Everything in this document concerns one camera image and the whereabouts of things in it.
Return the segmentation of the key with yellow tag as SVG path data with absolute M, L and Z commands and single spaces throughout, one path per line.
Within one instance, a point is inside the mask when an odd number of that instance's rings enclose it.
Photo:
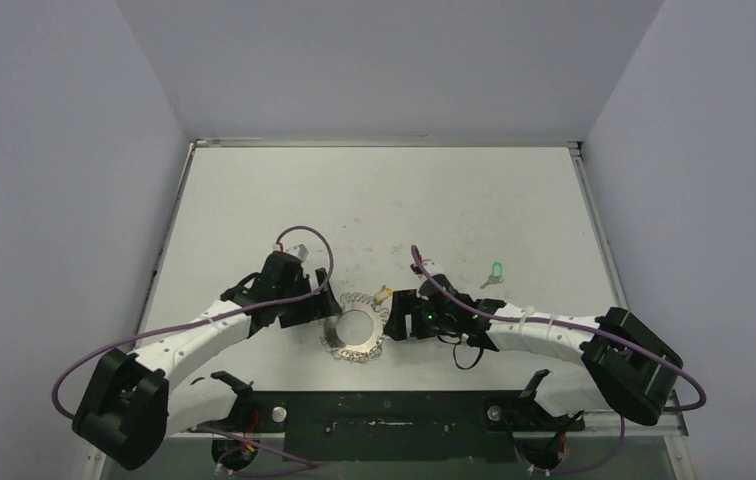
M 394 291 L 384 285 L 378 292 L 373 295 L 373 302 L 377 305 L 382 305 L 385 301 L 392 298 Z

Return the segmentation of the metal disc with key rings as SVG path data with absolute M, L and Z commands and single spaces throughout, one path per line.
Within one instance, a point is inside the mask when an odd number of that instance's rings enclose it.
M 364 293 L 345 293 L 340 303 L 341 313 L 322 322 L 322 345 L 336 360 L 366 363 L 378 358 L 389 311 Z

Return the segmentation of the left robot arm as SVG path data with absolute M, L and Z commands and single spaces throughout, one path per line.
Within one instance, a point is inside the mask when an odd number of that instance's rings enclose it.
M 72 416 L 72 430 L 121 467 L 144 465 L 170 435 L 217 421 L 236 431 L 253 405 L 239 393 L 248 384 L 215 372 L 199 384 L 190 377 L 225 349 L 278 322 L 289 328 L 338 314 L 332 266 L 308 275 L 306 249 L 270 253 L 262 269 L 225 290 L 196 320 L 152 331 L 156 342 L 128 353 L 110 345 L 97 363 Z

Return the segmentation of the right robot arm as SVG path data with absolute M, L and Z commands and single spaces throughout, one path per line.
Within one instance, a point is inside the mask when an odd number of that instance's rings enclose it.
M 525 352 L 577 366 L 521 398 L 521 419 L 534 429 L 587 410 L 612 410 L 654 426 L 683 367 L 666 342 L 622 307 L 589 317 L 549 314 L 474 299 L 442 274 L 418 289 L 394 292 L 383 333 L 395 341 L 449 337 L 479 350 Z

